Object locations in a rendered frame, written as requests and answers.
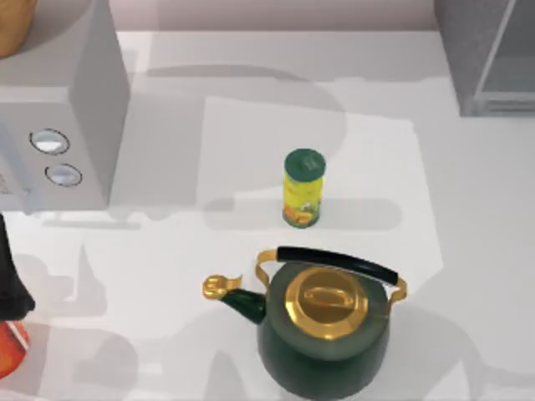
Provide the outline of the dark green and gold kettle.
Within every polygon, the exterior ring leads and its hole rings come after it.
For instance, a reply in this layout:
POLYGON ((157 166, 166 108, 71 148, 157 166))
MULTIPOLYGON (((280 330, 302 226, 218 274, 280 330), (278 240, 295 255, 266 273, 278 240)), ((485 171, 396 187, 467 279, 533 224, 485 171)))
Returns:
POLYGON ((397 272, 334 251, 280 246, 258 254, 255 275, 264 292, 223 275, 207 277, 202 292, 257 325, 262 364, 277 384, 302 398, 339 401, 374 380, 391 309, 407 296, 397 272))

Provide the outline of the grey cabinet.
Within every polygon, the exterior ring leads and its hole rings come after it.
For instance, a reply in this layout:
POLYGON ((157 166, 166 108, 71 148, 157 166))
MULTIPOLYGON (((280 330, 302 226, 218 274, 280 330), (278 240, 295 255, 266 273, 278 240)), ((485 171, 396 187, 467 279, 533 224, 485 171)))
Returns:
POLYGON ((535 0, 434 0, 460 115, 535 118, 535 0))

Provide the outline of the yellow and green can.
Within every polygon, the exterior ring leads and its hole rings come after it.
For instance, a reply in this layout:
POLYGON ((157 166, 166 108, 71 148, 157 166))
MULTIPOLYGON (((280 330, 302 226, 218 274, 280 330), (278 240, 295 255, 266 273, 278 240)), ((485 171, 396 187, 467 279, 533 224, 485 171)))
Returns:
POLYGON ((313 226, 320 217, 326 160, 317 150, 299 148, 284 161, 283 219, 297 228, 313 226))

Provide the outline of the orange and red can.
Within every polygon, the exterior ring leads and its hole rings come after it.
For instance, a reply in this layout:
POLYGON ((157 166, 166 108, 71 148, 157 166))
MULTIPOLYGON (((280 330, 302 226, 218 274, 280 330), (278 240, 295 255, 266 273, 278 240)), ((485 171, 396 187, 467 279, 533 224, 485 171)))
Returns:
POLYGON ((21 365, 29 345, 30 338, 22 322, 0 322, 0 379, 21 365))

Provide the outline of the brown wooden basket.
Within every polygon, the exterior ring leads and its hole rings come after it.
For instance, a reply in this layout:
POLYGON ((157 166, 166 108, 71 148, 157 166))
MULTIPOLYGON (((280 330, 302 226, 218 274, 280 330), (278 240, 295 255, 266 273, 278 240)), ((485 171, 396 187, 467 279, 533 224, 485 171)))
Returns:
POLYGON ((0 0, 0 58, 15 54, 24 44, 37 0, 0 0))

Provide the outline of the round microwave knob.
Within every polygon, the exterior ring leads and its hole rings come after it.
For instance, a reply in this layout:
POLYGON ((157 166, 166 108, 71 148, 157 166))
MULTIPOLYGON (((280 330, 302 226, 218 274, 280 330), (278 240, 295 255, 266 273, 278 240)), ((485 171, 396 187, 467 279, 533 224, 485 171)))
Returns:
POLYGON ((55 129, 41 129, 29 134, 34 149, 46 155, 61 155, 69 150, 69 139, 55 129))
POLYGON ((47 179, 54 185, 61 187, 74 187, 82 182, 82 173, 69 164, 49 166, 44 171, 47 179))

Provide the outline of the pale microwave oven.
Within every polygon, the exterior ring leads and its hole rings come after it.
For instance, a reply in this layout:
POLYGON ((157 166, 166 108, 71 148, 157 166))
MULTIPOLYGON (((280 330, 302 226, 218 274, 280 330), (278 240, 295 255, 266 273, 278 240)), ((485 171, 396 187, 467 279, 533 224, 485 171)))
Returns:
POLYGON ((0 211, 106 208, 129 102, 110 0, 37 0, 23 48, 0 60, 0 211), (29 134, 47 128, 68 151, 34 149, 29 134), (51 183, 44 171, 59 164, 82 182, 51 183))

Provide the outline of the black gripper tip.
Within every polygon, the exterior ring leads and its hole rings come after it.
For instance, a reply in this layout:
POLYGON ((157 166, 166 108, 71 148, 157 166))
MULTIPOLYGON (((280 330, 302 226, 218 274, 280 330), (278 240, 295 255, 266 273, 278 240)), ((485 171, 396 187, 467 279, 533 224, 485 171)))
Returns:
POLYGON ((36 302, 15 267, 3 214, 0 213, 0 321, 20 321, 36 302))

